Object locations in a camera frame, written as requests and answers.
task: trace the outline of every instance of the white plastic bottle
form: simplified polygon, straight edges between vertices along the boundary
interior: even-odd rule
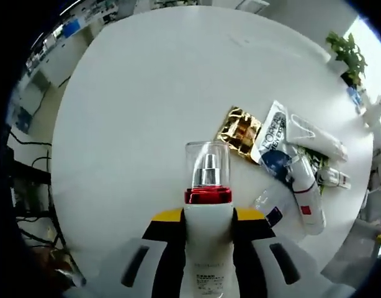
[[[309,235],[319,235],[326,227],[321,195],[306,156],[289,166],[294,179],[292,187],[301,214],[303,226]]]
[[[318,170],[317,181],[319,184],[329,187],[351,188],[349,176],[329,166]]]
[[[195,298],[220,298],[231,286],[233,216],[229,149],[222,142],[186,145],[186,255]]]

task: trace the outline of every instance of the green plant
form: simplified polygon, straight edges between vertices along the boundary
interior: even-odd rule
[[[326,37],[326,43],[329,43],[331,49],[337,54],[335,60],[343,61],[348,65],[349,70],[344,75],[351,80],[352,85],[360,85],[360,74],[364,76],[364,68],[367,66],[367,63],[360,52],[359,46],[354,43],[353,35],[349,34],[346,40],[337,33],[330,31]]]

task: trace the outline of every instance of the window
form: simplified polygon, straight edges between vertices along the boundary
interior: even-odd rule
[[[53,35],[55,38],[58,38],[60,36],[60,34],[62,33],[62,28],[63,28],[63,25],[59,25],[54,31],[53,31]]]
[[[349,33],[353,34],[355,43],[360,47],[365,62],[368,64],[362,83],[374,103],[377,96],[381,95],[381,42],[366,22],[360,18],[353,23]]]

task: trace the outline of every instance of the white bottle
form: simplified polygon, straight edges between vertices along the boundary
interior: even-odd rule
[[[186,255],[196,298],[219,298],[231,286],[233,204],[229,149],[222,142],[186,145],[189,177],[184,215]]]
[[[317,171],[317,182],[329,187],[351,188],[349,176],[329,166],[322,167]]]
[[[371,106],[371,98],[366,90],[366,88],[362,86],[357,87],[357,92],[360,95],[360,99],[366,109],[368,109]]]
[[[318,235],[326,227],[321,195],[306,156],[289,166],[294,179],[292,187],[301,214],[303,226],[309,235]]]

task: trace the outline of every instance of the red label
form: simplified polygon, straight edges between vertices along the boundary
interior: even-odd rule
[[[302,214],[305,214],[305,215],[311,215],[312,214],[312,212],[310,212],[309,206],[301,206],[301,212],[302,212]]]

